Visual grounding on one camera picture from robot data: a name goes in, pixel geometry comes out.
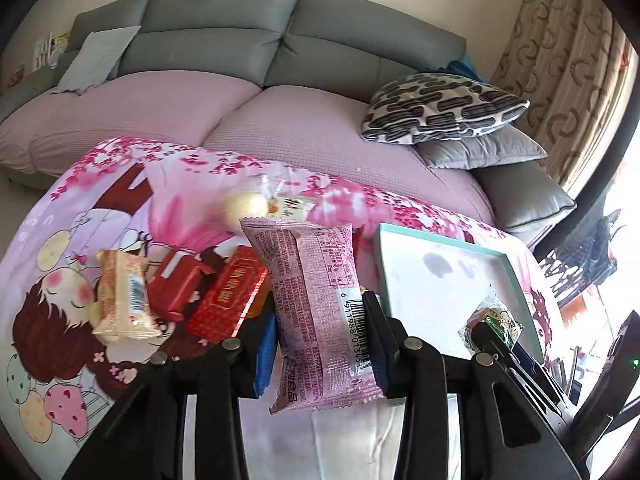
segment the white tray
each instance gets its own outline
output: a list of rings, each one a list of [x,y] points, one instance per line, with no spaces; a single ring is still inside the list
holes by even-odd
[[[387,313],[402,321],[409,335],[441,354],[469,359],[458,330],[491,284],[524,327],[518,342],[536,361],[544,361],[527,301],[505,254],[391,224],[380,224],[374,254]]]

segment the pink snack package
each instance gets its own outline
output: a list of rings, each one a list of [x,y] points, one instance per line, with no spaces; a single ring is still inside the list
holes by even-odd
[[[369,361],[351,226],[245,218],[273,283],[282,376],[270,412],[321,410],[382,397]]]

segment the metal screw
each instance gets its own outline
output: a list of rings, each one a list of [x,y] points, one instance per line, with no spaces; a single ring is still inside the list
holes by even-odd
[[[238,350],[241,342],[237,337],[229,337],[222,342],[222,348],[225,350]]]
[[[164,366],[168,360],[169,356],[165,352],[160,351],[151,354],[151,357],[149,358],[149,362],[153,366]]]
[[[422,341],[420,341],[417,337],[408,337],[404,340],[404,346],[409,350],[419,350],[422,348]]]
[[[485,353],[476,354],[476,361],[478,361],[478,364],[482,366],[491,366],[494,364],[494,358]]]

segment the curtain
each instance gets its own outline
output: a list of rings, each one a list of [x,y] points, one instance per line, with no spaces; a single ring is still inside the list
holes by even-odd
[[[491,83],[529,99],[514,126],[546,150],[541,163],[565,190],[603,137],[631,53],[601,0],[523,0]]]

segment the sofa seat cushion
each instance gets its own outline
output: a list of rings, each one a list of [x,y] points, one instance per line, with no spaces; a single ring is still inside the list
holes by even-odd
[[[0,164],[57,176],[119,134],[199,146],[260,91],[225,75],[167,70],[119,77],[82,96],[42,95],[0,126]]]
[[[468,171],[427,168],[411,146],[363,140],[366,111],[362,102],[322,90],[276,86],[228,115],[203,146],[336,174],[494,224]]]

